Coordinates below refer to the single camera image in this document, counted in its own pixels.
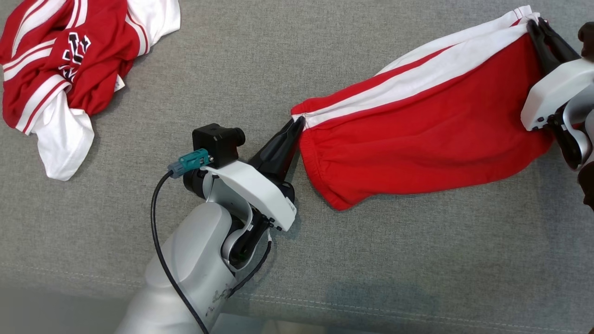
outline red garment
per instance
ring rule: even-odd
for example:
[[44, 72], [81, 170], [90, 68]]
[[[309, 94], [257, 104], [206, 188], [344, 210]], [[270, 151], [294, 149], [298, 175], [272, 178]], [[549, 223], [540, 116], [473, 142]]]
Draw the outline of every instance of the red garment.
[[[517, 11], [507, 14], [508, 26], [518, 23]], [[413, 51], [410, 60], [369, 80], [295, 106], [293, 117], [307, 120], [300, 148], [314, 187], [345, 210], [380, 193], [497, 181], [544, 154], [552, 137], [528, 132], [520, 121], [528, 92], [541, 78], [525, 22], [509, 28], [511, 37], [507, 30], [491, 37], [478, 31], [474, 40], [446, 43], [425, 56]], [[464, 67], [492, 41], [502, 43], [500, 51], [485, 51], [484, 62]]]
[[148, 45], [126, 0], [25, 0], [0, 40], [4, 120], [28, 134], [63, 89], [70, 108], [100, 112]]

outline clothing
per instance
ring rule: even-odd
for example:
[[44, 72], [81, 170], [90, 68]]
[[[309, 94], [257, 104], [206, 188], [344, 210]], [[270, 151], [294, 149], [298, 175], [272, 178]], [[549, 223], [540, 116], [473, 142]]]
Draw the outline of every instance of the clothing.
[[379, 193], [415, 194], [518, 173], [552, 143], [520, 111], [540, 80], [530, 6], [429, 42], [376, 76], [296, 105], [314, 187], [337, 210]]
[[179, 21], [177, 0], [25, 0], [8, 17], [2, 116], [37, 134], [49, 177], [76, 172], [93, 142], [89, 116], [107, 107], [134, 58]]

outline black cable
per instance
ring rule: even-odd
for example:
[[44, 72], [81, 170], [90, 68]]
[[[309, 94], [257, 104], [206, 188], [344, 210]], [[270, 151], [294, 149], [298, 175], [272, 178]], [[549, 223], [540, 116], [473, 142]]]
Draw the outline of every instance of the black cable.
[[[192, 316], [194, 316], [194, 319], [196, 319], [196, 322], [200, 326], [200, 329], [204, 332], [204, 334], [208, 334], [208, 329], [206, 329], [206, 326], [200, 319], [200, 316], [198, 315], [198, 313], [196, 313], [192, 304], [190, 304], [190, 302], [188, 301], [188, 299], [186, 298], [186, 296], [184, 295], [182, 290], [179, 288], [179, 285], [177, 284], [177, 282], [175, 282], [173, 276], [171, 275], [171, 272], [169, 271], [169, 268], [167, 267], [167, 263], [165, 263], [165, 258], [163, 257], [163, 252], [161, 251], [161, 245], [159, 244], [159, 238], [157, 237], [157, 223], [155, 220], [155, 208], [156, 208], [156, 204], [157, 204], [157, 195], [159, 195], [159, 190], [161, 190], [161, 187], [163, 186], [165, 181], [167, 181], [167, 179], [171, 175], [173, 175], [173, 171], [167, 172], [167, 174], [165, 174], [161, 178], [161, 180], [157, 184], [157, 187], [154, 189], [153, 200], [151, 201], [151, 205], [150, 205], [150, 223], [151, 223], [151, 229], [153, 230], [154, 247], [155, 247], [155, 250], [157, 251], [157, 256], [159, 258], [159, 262], [161, 262], [161, 267], [163, 267], [163, 271], [165, 271], [165, 275], [167, 275], [169, 282], [171, 283], [171, 285], [173, 286], [175, 291], [178, 293], [179, 297], [182, 299], [182, 301], [184, 302], [186, 307], [188, 307], [188, 310], [192, 314]], [[268, 243], [268, 251], [270, 251], [270, 244], [271, 243], [269, 242]]]
[[235, 287], [231, 290], [231, 292], [229, 293], [229, 296], [227, 298], [231, 298], [231, 296], [235, 292], [237, 292], [237, 290], [241, 289], [250, 279], [252, 279], [252, 277], [254, 277], [254, 275], [258, 272], [258, 270], [262, 267], [262, 264], [264, 264], [264, 262], [266, 261], [266, 258], [268, 257], [268, 253], [270, 253], [271, 248], [272, 248], [272, 240], [270, 239], [270, 232], [268, 231], [268, 247], [266, 248], [266, 251], [264, 252], [264, 256], [262, 256], [262, 259], [260, 260], [260, 262], [258, 262], [258, 264], [254, 268], [254, 270], [252, 270], [252, 272], [249, 273], [249, 275], [246, 276], [239, 284], [235, 285]]

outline stitched seam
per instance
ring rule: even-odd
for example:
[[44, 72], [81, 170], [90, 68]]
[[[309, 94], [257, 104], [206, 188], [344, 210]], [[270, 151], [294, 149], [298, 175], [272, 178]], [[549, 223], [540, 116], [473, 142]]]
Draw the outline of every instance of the stitched seam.
[[238, 294], [239, 295], [244, 295], [244, 296], [249, 296], [249, 297], [250, 296], [253, 296], [253, 297], [261, 297], [261, 298], [275, 298], [275, 299], [280, 299], [280, 300], [300, 301], [300, 302], [304, 302], [304, 303], [314, 303], [314, 304], [320, 304], [320, 305], [332, 305], [332, 306], [338, 306], [338, 307], [349, 307], [349, 308], [357, 308], [357, 309], [369, 310], [369, 311], [381, 311], [381, 312], [385, 312], [385, 313], [406, 314], [406, 315], [410, 315], [410, 316], [429, 317], [429, 318], [444, 319], [444, 320], [454, 320], [454, 321], [461, 321], [461, 322], [483, 323], [483, 324], [489, 324], [489, 325], [508, 326], [508, 327], [517, 327], [517, 328], [527, 328], [527, 329], [553, 330], [553, 331], [557, 331], [557, 332], [566, 332], [566, 333], [587, 333], [587, 332], [581, 332], [579, 330], [565, 330], [565, 329], [554, 329], [554, 328], [544, 328], [544, 327], [521, 326], [521, 325], [518, 325], [518, 324], [505, 324], [505, 323], [496, 323], [496, 322], [482, 322], [482, 321], [479, 321], [479, 320], [469, 320], [469, 319], [452, 318], [452, 317], [431, 316], [429, 314], [408, 313], [408, 312], [393, 311], [393, 310], [382, 310], [380, 308], [368, 308], [368, 307], [363, 307], [363, 306], [351, 306], [351, 305], [324, 303], [324, 302], [321, 302], [321, 301], [301, 300], [301, 299], [296, 299], [296, 298], [275, 297], [275, 296], [256, 295], [256, 294], [244, 294], [244, 293], [241, 293], [241, 292], [239, 292]]
[[125, 284], [125, 283], [98, 281], [96, 279], [90, 279], [90, 278], [84, 278], [84, 277], [62, 276], [62, 275], [56, 275], [54, 273], [34, 272], [34, 271], [31, 271], [31, 270], [27, 270], [27, 269], [7, 268], [7, 270], [13, 270], [15, 272], [29, 272], [29, 273], [34, 273], [34, 274], [38, 274], [38, 275], [51, 275], [51, 276], [60, 277], [60, 278], [81, 279], [81, 280], [85, 280], [85, 281], [91, 281], [91, 282], [97, 282], [97, 283], [103, 283], [103, 284], [124, 285], [124, 286], [131, 286], [133, 288], [139, 288], [141, 286], [141, 285], [134, 285], [134, 284]]
[[253, 298], [241, 298], [243, 300], [252, 300], [258, 301], [262, 303], [274, 303], [274, 304], [283, 304], [283, 305], [294, 305], [294, 306], [303, 306], [303, 307], [312, 307], [312, 308], [319, 308], [320, 310], [330, 310], [330, 311], [339, 311], [339, 312], [347, 312], [347, 313], [357, 313], [357, 314], [366, 314], [370, 316], [380, 316], [380, 317], [389, 317], [389, 318], [396, 318], [402, 320], [410, 320], [414, 322], [426, 322], [426, 323], [439, 323], [439, 324], [450, 324], [453, 326], [464, 326], [464, 327], [474, 327], [474, 328], [483, 328], [483, 329], [495, 329], [495, 330], [504, 330], [506, 332], [516, 332], [516, 333], [530, 333], [530, 334], [539, 334], [537, 332], [527, 332], [525, 330], [513, 330], [513, 329], [505, 329], [505, 328], [496, 328], [496, 327], [486, 327], [486, 326], [477, 326], [473, 324], [461, 324], [461, 323], [449, 323], [449, 322], [442, 322], [438, 320], [426, 320], [426, 319], [414, 319], [414, 318], [407, 318], [407, 317], [399, 317], [399, 316], [390, 316], [388, 314], [377, 314], [377, 313], [369, 313], [369, 312], [361, 312], [361, 311], [349, 311], [349, 310], [340, 310], [338, 308], [328, 308], [328, 307], [319, 307], [319, 306], [311, 306], [311, 305], [300, 305], [300, 304], [293, 304], [293, 303], [285, 303], [282, 301], [270, 301], [270, 300], [258, 300]]
[[59, 270], [44, 269], [44, 268], [30, 267], [30, 266], [23, 266], [23, 265], [20, 265], [20, 264], [11, 264], [11, 263], [5, 263], [5, 262], [0, 262], [0, 266], [3, 266], [3, 267], [21, 267], [21, 268], [27, 268], [27, 269], [41, 270], [41, 271], [44, 271], [44, 272], [54, 272], [54, 273], [61, 273], [61, 274], [66, 274], [66, 275], [76, 275], [76, 276], [82, 276], [82, 277], [100, 278], [100, 279], [106, 279], [108, 281], [124, 281], [124, 282], [132, 282], [132, 283], [140, 283], [140, 284], [142, 284], [141, 281], [133, 281], [133, 280], [124, 279], [124, 278], [111, 278], [111, 277], [88, 275], [88, 274], [80, 274], [80, 273], [73, 273], [73, 272], [61, 272]]

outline white stripe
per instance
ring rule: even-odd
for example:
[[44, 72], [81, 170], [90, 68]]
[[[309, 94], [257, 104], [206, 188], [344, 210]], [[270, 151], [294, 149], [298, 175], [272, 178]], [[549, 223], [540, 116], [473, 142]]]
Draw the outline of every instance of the white stripe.
[[[510, 25], [514, 24], [518, 20], [515, 10], [507, 12], [505, 15], [498, 19], [480, 24], [472, 28], [458, 31], [457, 33], [453, 33], [451, 35], [433, 40], [423, 46], [420, 46], [414, 49], [413, 51], [410, 51], [409, 53], [396, 59], [388, 66], [384, 67], [376, 75], [410, 64], [434, 52], [443, 50], [449, 46], [456, 45], [458, 43], [462, 43], [485, 34], [490, 34], [497, 30], [509, 28]], [[530, 8], [530, 6], [523, 6], [522, 11], [524, 15], [532, 13], [532, 9]]]
[[27, 16], [29, 14], [31, 14], [32, 11], [34, 11], [37, 7], [39, 7], [39, 5], [42, 4], [42, 2], [43, 2], [43, 0], [37, 0], [37, 2], [35, 2], [33, 4], [33, 6], [29, 7], [29, 9], [27, 9], [27, 11], [25, 12], [25, 15], [23, 15], [23, 19], [21, 20], [21, 24], [18, 25], [17, 35], [15, 36], [15, 39], [12, 42], [12, 56], [13, 57], [17, 53], [18, 44], [21, 42], [22, 36], [19, 37], [19, 35], [21, 33], [21, 28], [23, 28], [23, 23], [25, 22], [25, 18], [27, 18]]
[[17, 54], [17, 49], [23, 37], [31, 30], [41, 26], [43, 23], [48, 21], [54, 16], [60, 8], [66, 3], [66, 0], [48, 0], [43, 6], [36, 12], [27, 17], [18, 29], [17, 35], [12, 44], [12, 56]]
[[76, 19], [76, 14], [78, 13], [78, 0], [74, 0], [74, 7], [72, 8], [72, 15], [70, 16], [70, 21], [66, 25], [66, 29], [72, 28], [74, 25], [74, 19]]
[[[25, 129], [25, 127], [27, 126], [27, 123], [29, 122], [29, 118], [31, 117], [31, 114], [37, 108], [37, 106], [39, 106], [39, 104], [41, 103], [43, 98], [52, 89], [54, 89], [56, 87], [56, 85], [58, 85], [62, 81], [64, 81], [64, 78], [62, 78], [60, 75], [55, 74], [55, 75], [52, 75], [51, 77], [49, 77], [49, 79], [47, 79], [43, 84], [41, 84], [41, 86], [39, 86], [39, 88], [37, 88], [35, 93], [33, 93], [33, 95], [31, 95], [31, 97], [27, 101], [27, 104], [25, 104], [25, 108], [23, 109], [21, 118], [18, 120], [16, 129], [18, 129], [26, 134], [29, 134], [29, 132], [31, 132], [31, 129], [33, 128], [33, 125], [35, 124], [35, 120], [42, 113], [42, 111], [45, 109], [45, 106], [52, 100], [53, 96], [49, 96], [45, 100], [45, 103], [39, 107], [39, 110], [37, 111], [37, 114], [33, 117], [33, 120], [29, 124], [29, 127], [27, 129]], [[66, 86], [68, 86], [68, 85], [70, 85], [68, 82], [64, 82], [63, 84], [61, 84], [61, 86], [63, 86], [63, 87], [56, 89], [53, 94], [54, 95], [58, 94], [61, 89], [66, 88]]]
[[140, 41], [140, 50], [138, 51], [138, 56], [144, 55], [145, 51], [147, 50], [147, 41], [144, 38], [144, 33], [143, 33], [142, 28], [138, 24], [132, 22], [132, 20], [130, 19], [130, 16], [128, 14], [126, 14], [126, 22], [138, 34], [138, 40]]
[[80, 26], [87, 20], [87, 0], [80, 0], [80, 12], [78, 13], [78, 19], [76, 20], [75, 27]]
[[23, 58], [29, 56], [31, 53], [41, 49], [41, 48], [45, 48], [46, 46], [52, 45], [54, 42], [56, 41], [56, 39], [52, 39], [52, 40], [48, 40], [47, 42], [43, 42], [41, 44], [38, 44], [34, 47], [32, 47], [31, 49], [27, 50], [27, 52], [23, 53], [20, 57], [18, 57], [17, 59], [11, 61], [11, 62], [7, 62], [6, 64], [4, 64], [2, 66], [2, 69], [6, 69], [9, 68], [11, 66], [14, 66], [16, 63], [20, 62], [21, 60], [23, 60]]
[[52, 48], [47, 48], [47, 49], [39, 50], [37, 52], [33, 52], [28, 57], [26, 57], [20, 64], [11, 68], [10, 70], [4, 72], [4, 81], [8, 81], [8, 80], [14, 78], [15, 75], [17, 75], [18, 72], [20, 70], [22, 70], [25, 66], [27, 66], [29, 63], [31, 63], [32, 61], [35, 61], [37, 59], [47, 57], [47, 56], [49, 56], [50, 53], [52, 53]]
[[423, 65], [396, 75], [360, 94], [314, 112], [293, 115], [293, 118], [304, 116], [307, 128], [311, 128], [333, 118], [406, 99], [480, 66], [494, 54], [515, 42], [526, 31], [526, 25], [519, 24], [459, 43]]

